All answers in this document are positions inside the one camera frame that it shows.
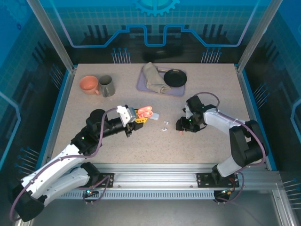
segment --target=purple tray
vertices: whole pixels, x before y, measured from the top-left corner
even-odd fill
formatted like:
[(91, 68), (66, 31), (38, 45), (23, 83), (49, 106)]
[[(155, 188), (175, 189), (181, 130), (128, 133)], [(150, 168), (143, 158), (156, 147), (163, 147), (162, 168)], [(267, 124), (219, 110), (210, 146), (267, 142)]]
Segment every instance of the purple tray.
[[(160, 67), (159, 69), (167, 69), (167, 70), (170, 70), (172, 68), (168, 68), (168, 67)], [(165, 72), (159, 72), (159, 75), (164, 78), (164, 74)], [(137, 86), (136, 86), (137, 90), (139, 91), (144, 91), (144, 92), (150, 92), (150, 93), (156, 93), (148, 88), (146, 88), (146, 85), (145, 85), (145, 76), (143, 74), (143, 71), (141, 70), (141, 73), (139, 75), (139, 78), (138, 78), (138, 83), (137, 83)], [(185, 85), (181, 86), (181, 87), (172, 87), (171, 90), (167, 91), (166, 93), (159, 93), (159, 94), (162, 94), (162, 95), (171, 95), (171, 96), (176, 96), (176, 97), (182, 97), (184, 96), (184, 93), (185, 93)]]

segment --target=gray mug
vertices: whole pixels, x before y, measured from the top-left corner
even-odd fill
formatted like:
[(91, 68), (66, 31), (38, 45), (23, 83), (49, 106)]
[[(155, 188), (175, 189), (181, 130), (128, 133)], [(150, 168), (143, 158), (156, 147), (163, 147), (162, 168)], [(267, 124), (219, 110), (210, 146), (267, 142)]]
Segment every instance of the gray mug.
[(104, 75), (99, 79), (100, 89), (104, 97), (113, 96), (115, 93), (115, 87), (113, 84), (113, 79), (109, 75)]

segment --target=black frying pan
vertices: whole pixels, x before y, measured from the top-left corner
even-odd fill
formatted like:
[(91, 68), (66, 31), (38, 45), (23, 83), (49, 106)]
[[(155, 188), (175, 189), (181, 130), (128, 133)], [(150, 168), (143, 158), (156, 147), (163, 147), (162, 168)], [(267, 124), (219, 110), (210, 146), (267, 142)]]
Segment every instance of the black frying pan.
[(181, 87), (186, 84), (186, 73), (179, 69), (164, 70), (157, 68), (158, 72), (165, 72), (164, 82), (170, 87)]

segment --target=yellow object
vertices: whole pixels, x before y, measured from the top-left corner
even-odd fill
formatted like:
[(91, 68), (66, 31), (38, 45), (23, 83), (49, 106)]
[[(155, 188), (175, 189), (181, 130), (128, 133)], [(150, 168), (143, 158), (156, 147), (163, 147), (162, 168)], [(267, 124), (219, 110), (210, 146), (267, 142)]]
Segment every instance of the yellow object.
[(135, 110), (136, 114), (137, 114), (137, 118), (135, 119), (135, 122), (137, 123), (145, 123), (147, 121), (148, 118), (138, 118), (138, 110)]

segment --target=orange mug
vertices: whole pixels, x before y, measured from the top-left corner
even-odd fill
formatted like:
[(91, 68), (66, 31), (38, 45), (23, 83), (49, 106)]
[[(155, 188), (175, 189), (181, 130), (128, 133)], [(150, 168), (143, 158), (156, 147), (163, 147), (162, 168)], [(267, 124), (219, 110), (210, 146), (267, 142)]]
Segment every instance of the orange mug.
[(88, 95), (99, 95), (98, 79), (93, 75), (82, 78), (79, 82), (79, 87)]

